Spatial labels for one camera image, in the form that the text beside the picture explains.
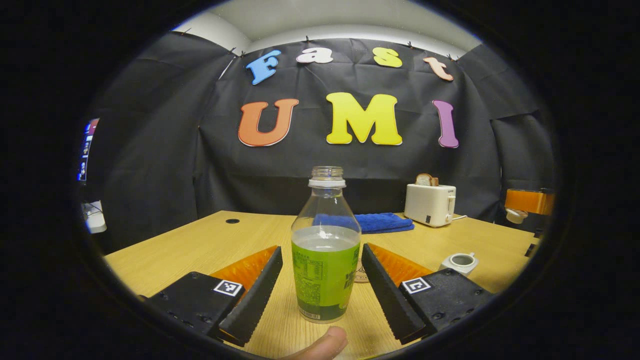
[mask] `orange object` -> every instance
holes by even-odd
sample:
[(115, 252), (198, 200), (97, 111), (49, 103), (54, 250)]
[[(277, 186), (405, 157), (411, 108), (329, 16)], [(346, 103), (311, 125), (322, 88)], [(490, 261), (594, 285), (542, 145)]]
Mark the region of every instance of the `orange object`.
[(508, 189), (504, 207), (549, 215), (554, 208), (554, 198), (554, 194), (551, 193)]
[(369, 247), (396, 286), (400, 286), (400, 283), (403, 281), (433, 273), (433, 271), (426, 267), (416, 264), (387, 249), (375, 246), (372, 243), (369, 243)]
[(262, 269), (267, 265), (267, 261), (271, 259), (271, 255), (273, 255), (277, 247), (277, 245), (274, 245), (258, 251), (253, 255), (249, 255), (242, 260), (236, 261), (229, 266), (209, 274), (209, 276), (242, 284), (242, 286), (244, 286), (244, 294), (240, 297), (240, 300), (242, 300), (255, 283)]

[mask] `screen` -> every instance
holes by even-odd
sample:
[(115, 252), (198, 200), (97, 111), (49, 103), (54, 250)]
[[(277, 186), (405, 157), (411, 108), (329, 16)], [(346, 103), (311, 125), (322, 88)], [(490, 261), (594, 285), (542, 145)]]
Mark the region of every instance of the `screen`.
[(93, 119), (89, 121), (84, 129), (84, 142), (82, 152), (80, 155), (80, 165), (78, 168), (78, 181), (86, 181), (86, 169), (89, 162), (89, 150), (91, 149), (91, 141), (93, 140), (93, 134), (95, 127), (98, 126), (100, 119)]

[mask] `blue letter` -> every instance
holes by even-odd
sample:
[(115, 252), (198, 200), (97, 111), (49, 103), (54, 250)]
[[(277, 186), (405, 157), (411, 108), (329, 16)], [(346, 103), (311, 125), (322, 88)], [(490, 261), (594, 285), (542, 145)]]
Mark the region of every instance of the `blue letter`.
[(246, 66), (247, 69), (251, 69), (253, 72), (253, 81), (251, 84), (256, 85), (276, 73), (275, 69), (269, 69), (269, 67), (278, 65), (278, 59), (274, 58), (274, 56), (280, 55), (281, 53), (280, 50), (271, 51)]

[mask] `plastic bottle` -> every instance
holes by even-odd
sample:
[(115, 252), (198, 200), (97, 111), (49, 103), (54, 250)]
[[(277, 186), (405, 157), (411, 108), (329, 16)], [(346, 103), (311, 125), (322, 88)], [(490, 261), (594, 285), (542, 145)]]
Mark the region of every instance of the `plastic bottle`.
[(298, 308), (315, 323), (346, 312), (360, 252), (360, 224), (342, 196), (340, 167), (314, 167), (311, 196), (291, 226)]

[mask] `white toaster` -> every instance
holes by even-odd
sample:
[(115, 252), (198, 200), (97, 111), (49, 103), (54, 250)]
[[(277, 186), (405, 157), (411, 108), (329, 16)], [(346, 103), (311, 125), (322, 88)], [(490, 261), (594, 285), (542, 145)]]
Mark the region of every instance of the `white toaster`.
[(447, 225), (451, 223), (455, 205), (455, 186), (406, 186), (404, 215), (417, 222), (433, 227)]

